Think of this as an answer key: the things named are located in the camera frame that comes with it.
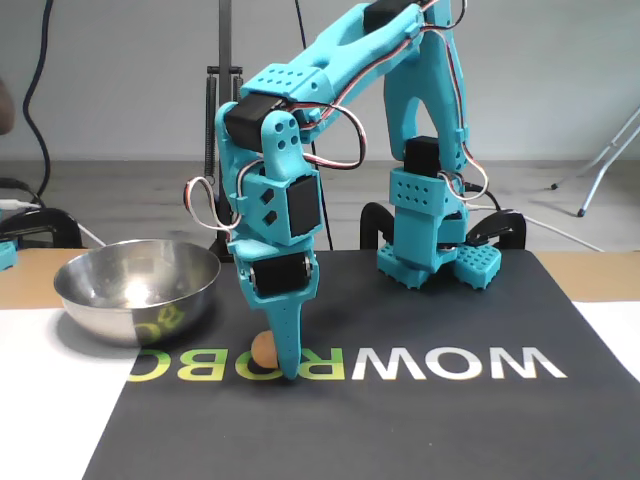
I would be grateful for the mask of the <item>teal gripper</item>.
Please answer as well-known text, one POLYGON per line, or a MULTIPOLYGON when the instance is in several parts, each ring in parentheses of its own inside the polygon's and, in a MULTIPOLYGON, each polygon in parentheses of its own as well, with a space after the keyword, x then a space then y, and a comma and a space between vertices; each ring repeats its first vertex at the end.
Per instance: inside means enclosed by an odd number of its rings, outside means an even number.
POLYGON ((251 309, 265 312, 283 376, 294 380, 301 362, 301 310, 316 297, 319 267, 314 239, 293 245, 237 234, 228 244, 251 309))

